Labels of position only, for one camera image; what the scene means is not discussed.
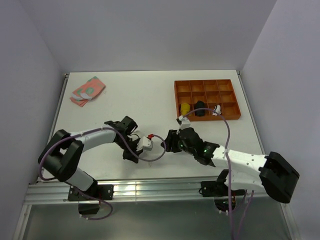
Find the table surface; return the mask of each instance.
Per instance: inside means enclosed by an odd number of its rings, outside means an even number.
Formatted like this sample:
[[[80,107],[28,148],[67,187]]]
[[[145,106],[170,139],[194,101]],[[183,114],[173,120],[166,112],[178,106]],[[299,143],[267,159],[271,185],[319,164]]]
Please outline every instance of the table surface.
[[[70,101],[72,91],[97,76],[106,88],[84,107]],[[229,148],[251,154],[262,154],[248,105],[235,70],[191,71],[122,71],[70,73],[61,101],[54,132],[64,129],[79,132],[98,128],[106,121],[121,121],[129,116],[145,134],[164,139],[168,130],[178,129],[174,81],[231,79],[241,111],[238,120],[229,120]],[[191,126],[207,142],[225,145],[227,128],[223,121],[192,122]],[[152,151],[141,157],[155,158],[163,148],[154,140]],[[103,144],[84,152],[79,167],[97,180],[133,180],[218,176],[221,169],[199,164],[187,153],[166,153],[155,162],[138,164],[122,159],[123,151],[115,144]],[[44,171],[44,177],[51,174]]]

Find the gray floor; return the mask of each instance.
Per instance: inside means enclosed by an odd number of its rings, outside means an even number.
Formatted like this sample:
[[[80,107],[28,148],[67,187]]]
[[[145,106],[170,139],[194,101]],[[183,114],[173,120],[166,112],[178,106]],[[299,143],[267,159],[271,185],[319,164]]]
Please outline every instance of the gray floor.
[[[234,213],[238,226],[243,207]],[[115,203],[104,220],[79,218],[78,205],[34,205],[24,240],[230,240],[229,220],[213,200]],[[239,239],[290,240],[281,206],[254,198]]]

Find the gray wall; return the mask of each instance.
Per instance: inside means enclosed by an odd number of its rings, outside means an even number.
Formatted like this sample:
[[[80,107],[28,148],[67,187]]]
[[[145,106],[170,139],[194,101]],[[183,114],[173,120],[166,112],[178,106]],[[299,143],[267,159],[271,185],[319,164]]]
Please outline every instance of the gray wall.
[[[276,0],[20,0],[66,71],[241,70]]]
[[[0,1],[0,32],[0,233],[7,240],[36,177],[63,77],[19,1]]]
[[[319,0],[278,0],[242,73],[266,151],[300,173],[291,207],[305,240],[320,235],[319,12]]]

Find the brown wooden organizer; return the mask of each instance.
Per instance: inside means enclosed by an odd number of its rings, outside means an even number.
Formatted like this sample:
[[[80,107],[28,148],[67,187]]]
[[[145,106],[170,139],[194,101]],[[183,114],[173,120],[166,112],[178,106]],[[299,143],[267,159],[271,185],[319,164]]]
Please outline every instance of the brown wooden organizer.
[[[221,115],[226,120],[236,120],[241,116],[230,79],[174,81],[174,94],[177,117],[181,115],[181,104],[189,104],[190,110],[193,110],[197,101],[204,102],[205,107],[210,109],[220,105]],[[188,119],[192,122],[222,120],[219,116],[213,116],[210,111],[205,111],[205,116],[196,116],[193,112]]]

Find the tabletop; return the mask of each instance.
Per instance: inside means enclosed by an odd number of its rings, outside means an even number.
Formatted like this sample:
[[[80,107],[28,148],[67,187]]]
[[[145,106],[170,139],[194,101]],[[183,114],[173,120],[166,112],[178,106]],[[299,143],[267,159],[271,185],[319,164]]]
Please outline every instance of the tabletop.
[[[85,106],[69,99],[72,91],[97,76],[106,88]],[[131,117],[138,130],[146,135],[157,134],[164,139],[170,129],[178,129],[174,81],[230,79],[238,101],[241,117],[229,120],[229,148],[251,154],[262,154],[248,104],[235,70],[188,71],[118,71],[72,72],[69,75],[54,132],[80,132],[101,127],[106,121],[121,121]],[[191,127],[207,142],[225,145],[227,128],[223,121],[191,122]],[[154,139],[152,151],[140,156],[153,159],[163,148]],[[221,169],[199,164],[187,153],[166,153],[155,162],[138,164],[122,159],[123,150],[115,143],[103,144],[84,152],[79,167],[97,180],[135,180],[157,178],[189,178],[218,176]],[[51,177],[46,170],[44,177]]]

